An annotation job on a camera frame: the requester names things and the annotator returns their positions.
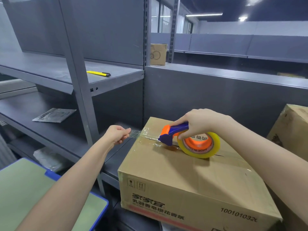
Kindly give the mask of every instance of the orange tape core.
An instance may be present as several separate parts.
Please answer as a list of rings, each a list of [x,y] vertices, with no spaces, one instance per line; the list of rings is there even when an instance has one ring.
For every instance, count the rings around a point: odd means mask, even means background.
[[[203,141],[196,141],[196,140],[193,140],[191,137],[184,139],[184,141],[188,147],[191,147],[196,150],[204,150],[210,147],[213,142],[212,138],[209,136],[207,140],[203,140]]]

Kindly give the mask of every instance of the left hand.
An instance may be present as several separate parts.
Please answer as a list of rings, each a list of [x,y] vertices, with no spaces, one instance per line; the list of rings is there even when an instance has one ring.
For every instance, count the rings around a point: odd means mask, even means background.
[[[131,128],[124,129],[121,126],[112,125],[107,129],[103,137],[107,138],[114,145],[121,144],[129,137],[130,131]]]

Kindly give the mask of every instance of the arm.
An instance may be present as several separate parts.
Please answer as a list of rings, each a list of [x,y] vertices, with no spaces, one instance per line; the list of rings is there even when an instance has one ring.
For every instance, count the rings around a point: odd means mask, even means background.
[[[277,196],[308,224],[308,162],[257,135],[226,116],[209,109],[192,110],[171,125],[188,121],[179,136],[214,132],[233,147]]]
[[[110,126],[30,210],[16,231],[71,231],[100,173],[107,153],[129,136],[130,128]]]

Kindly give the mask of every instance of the number 100101032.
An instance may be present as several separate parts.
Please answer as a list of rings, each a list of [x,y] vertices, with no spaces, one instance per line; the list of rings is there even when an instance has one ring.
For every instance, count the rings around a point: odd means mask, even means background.
[[[229,209],[226,209],[226,208],[221,208],[221,212],[227,213],[227,214],[230,214],[230,215],[233,215],[233,216],[236,216],[236,217],[240,217],[240,218],[243,218],[243,219],[247,219],[249,221],[258,222],[256,217],[252,217],[252,216],[249,216],[249,215],[246,215],[246,214],[243,214],[243,213],[239,213],[239,212],[236,212],[236,211],[232,211],[232,210],[229,210]]]

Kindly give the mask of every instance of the red stripe on box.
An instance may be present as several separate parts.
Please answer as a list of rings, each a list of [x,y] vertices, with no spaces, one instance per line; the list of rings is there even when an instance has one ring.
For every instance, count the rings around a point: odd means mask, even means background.
[[[194,228],[194,227],[190,227],[190,226],[188,226],[188,225],[184,225],[184,224],[182,224],[182,223],[180,223],[180,222],[173,221],[173,220],[168,219],[168,218],[166,218],[166,217],[159,216],[159,215],[157,215],[157,214],[154,214],[154,213],[152,213],[152,212],[146,211],[146,210],[141,209],[141,208],[139,208],[139,207],[135,207],[135,206],[133,206],[133,205],[129,205],[129,209],[131,209],[131,210],[133,210],[133,211],[136,211],[136,212],[138,212],[138,213],[141,213],[141,214],[143,214],[143,215],[145,215],[145,216],[147,216],[147,217],[153,218],[153,219],[155,219],[155,220],[160,220],[160,221],[169,223],[169,224],[171,224],[171,225],[177,226],[177,227],[179,227],[179,228],[188,229],[189,231],[203,231],[203,230],[201,230],[201,229],[196,229],[196,228]]]

